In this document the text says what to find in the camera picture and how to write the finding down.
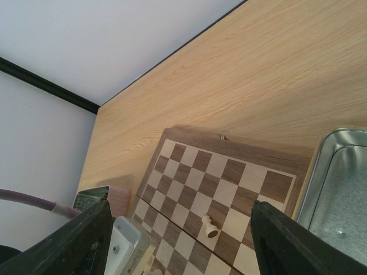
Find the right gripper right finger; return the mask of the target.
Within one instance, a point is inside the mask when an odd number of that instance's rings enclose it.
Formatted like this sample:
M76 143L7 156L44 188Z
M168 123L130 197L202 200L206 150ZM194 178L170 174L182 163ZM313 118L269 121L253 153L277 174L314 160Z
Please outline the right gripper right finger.
M333 248L268 202L254 202L251 233L260 274L366 274L366 265Z

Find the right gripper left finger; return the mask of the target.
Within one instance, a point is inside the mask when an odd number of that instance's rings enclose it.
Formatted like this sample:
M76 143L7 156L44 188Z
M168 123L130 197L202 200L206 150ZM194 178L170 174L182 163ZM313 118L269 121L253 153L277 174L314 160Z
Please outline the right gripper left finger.
M94 204L28 250L1 264L1 274L104 274L113 217Z

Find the gold tin tray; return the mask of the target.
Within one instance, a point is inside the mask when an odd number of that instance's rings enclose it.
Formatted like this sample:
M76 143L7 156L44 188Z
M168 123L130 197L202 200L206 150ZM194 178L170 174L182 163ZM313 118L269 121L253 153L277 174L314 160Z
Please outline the gold tin tray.
M320 142L295 220L366 264L366 130L339 128Z

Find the white chess knight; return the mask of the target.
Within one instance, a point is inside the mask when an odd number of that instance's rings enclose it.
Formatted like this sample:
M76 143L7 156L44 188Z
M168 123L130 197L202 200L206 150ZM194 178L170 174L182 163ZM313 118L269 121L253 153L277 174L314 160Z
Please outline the white chess knight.
M205 228L205 234L208 238L214 238L218 235L219 229L212 224L212 219L208 215L204 215L201 220Z

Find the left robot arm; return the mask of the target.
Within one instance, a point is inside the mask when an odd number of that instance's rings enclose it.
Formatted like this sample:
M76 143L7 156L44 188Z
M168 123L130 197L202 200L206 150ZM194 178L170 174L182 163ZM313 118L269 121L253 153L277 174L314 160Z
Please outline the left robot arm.
M0 260L1 263L8 261L9 259L19 255L21 253L20 250L15 249L13 247L1 245L0 246Z

